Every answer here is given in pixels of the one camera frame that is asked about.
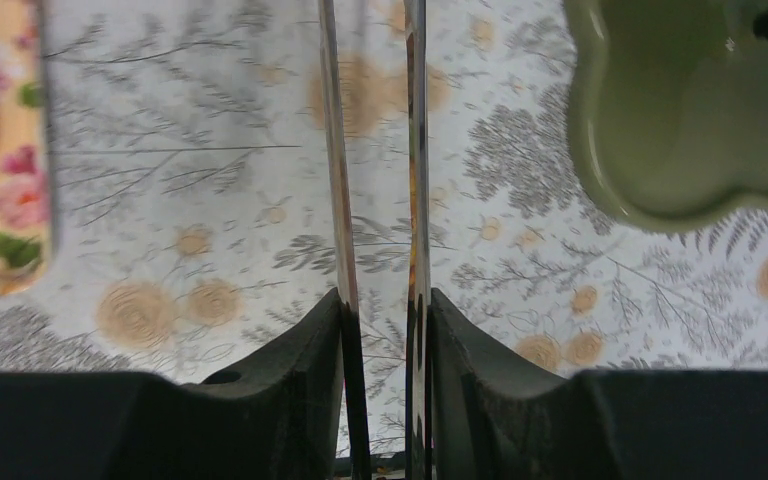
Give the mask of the floral serving tray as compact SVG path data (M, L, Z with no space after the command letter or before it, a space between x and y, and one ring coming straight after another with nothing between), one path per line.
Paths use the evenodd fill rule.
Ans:
M38 1L0 1L0 296L28 288L53 251Z

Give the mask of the green three-tier stand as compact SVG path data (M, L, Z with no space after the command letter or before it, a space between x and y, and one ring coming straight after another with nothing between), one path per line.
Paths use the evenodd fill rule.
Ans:
M768 1L567 1L566 114L584 192L678 233L768 209Z

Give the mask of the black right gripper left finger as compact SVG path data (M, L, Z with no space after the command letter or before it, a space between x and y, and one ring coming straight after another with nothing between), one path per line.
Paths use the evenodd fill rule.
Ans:
M199 384L142 372L0 373L0 479L328 479L340 298Z

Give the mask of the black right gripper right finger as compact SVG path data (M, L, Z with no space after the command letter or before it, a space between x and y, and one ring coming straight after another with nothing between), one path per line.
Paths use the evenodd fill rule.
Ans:
M441 479L768 479L768 371L562 378L431 294Z

